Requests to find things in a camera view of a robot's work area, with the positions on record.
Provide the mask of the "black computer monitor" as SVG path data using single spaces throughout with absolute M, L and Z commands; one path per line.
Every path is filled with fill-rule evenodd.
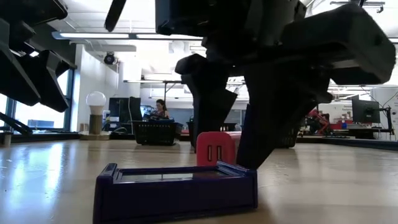
M 353 121 L 357 123 L 380 123 L 379 103 L 376 101 L 352 100 Z
M 110 98 L 109 110 L 110 117 L 118 117 L 121 123 L 142 121 L 140 98 Z

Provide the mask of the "overhead rig light bar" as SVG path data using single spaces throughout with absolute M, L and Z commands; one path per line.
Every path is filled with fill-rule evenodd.
M 72 39 L 98 39 L 98 40 L 189 40 L 199 41 L 202 37 L 189 35 L 161 35 L 151 33 L 114 33 L 114 32 L 52 32 L 52 37 L 57 40 Z

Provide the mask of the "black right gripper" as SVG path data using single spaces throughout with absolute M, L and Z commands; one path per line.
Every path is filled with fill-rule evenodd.
M 258 169 L 319 103 L 329 103 L 330 80 L 338 85 L 378 85 L 391 79 L 394 44 L 355 4 L 285 24 L 274 44 L 248 31 L 215 33 L 204 46 L 244 73 L 249 93 L 236 163 Z

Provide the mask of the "black slanted strut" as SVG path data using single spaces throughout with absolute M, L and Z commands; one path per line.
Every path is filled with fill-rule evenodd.
M 0 112 L 0 120 L 8 124 L 12 129 L 19 132 L 22 135 L 30 135 L 33 133 L 32 129 L 25 125 L 24 123 L 7 116 L 6 114 Z

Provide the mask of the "red machine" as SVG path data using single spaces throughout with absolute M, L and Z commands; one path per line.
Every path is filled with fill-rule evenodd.
M 317 109 L 311 110 L 307 115 L 307 126 L 310 134 L 330 135 L 332 130 L 330 128 L 330 115 L 328 113 L 321 113 Z

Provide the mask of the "black table edge frame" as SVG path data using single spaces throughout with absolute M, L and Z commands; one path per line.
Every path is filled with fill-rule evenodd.
M 27 143 L 27 142 L 45 142 L 45 141 L 66 141 L 79 139 L 82 141 L 99 141 L 87 140 L 86 136 L 78 133 L 41 133 L 31 135 L 13 134 L 11 143 Z M 132 134 L 110 134 L 109 140 L 135 140 Z M 296 143 L 309 144 L 333 144 L 340 146 L 362 147 L 371 149 L 382 149 L 389 151 L 398 151 L 398 141 L 382 141 L 375 139 L 350 139 L 350 138 L 302 138 L 297 137 Z

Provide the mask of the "globe bulb lamp wooden base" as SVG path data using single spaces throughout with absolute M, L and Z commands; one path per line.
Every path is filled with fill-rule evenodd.
M 86 104 L 90 107 L 87 140 L 109 140 L 109 134 L 102 131 L 103 108 L 106 97 L 100 91 L 93 91 L 86 97 Z

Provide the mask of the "large window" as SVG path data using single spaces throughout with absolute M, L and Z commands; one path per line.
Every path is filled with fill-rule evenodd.
M 57 78 L 69 107 L 62 113 L 40 103 L 27 106 L 0 94 L 0 112 L 34 130 L 70 130 L 75 71 L 70 69 Z

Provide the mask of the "person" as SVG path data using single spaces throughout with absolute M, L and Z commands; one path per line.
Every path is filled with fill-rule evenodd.
M 156 110 L 153 114 L 154 119 L 170 119 L 169 112 L 167 110 L 164 100 L 158 99 L 156 101 Z

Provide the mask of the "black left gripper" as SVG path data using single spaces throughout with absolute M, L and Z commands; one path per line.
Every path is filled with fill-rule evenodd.
M 25 105 L 39 102 L 63 113 L 69 104 L 57 79 L 70 64 L 51 50 L 29 56 L 35 52 L 29 43 L 34 35 L 36 32 L 25 22 L 10 24 L 0 18 L 0 93 Z M 10 50 L 28 55 L 17 60 Z

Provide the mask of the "pink USB charger cube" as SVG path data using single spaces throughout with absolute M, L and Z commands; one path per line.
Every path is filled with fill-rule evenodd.
M 197 165 L 215 166 L 218 161 L 236 163 L 241 131 L 203 132 L 197 137 Z

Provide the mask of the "navy box with clear window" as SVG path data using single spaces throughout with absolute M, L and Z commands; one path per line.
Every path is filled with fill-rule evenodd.
M 257 208 L 257 172 L 215 166 L 119 168 L 96 178 L 93 224 L 149 224 L 212 217 Z

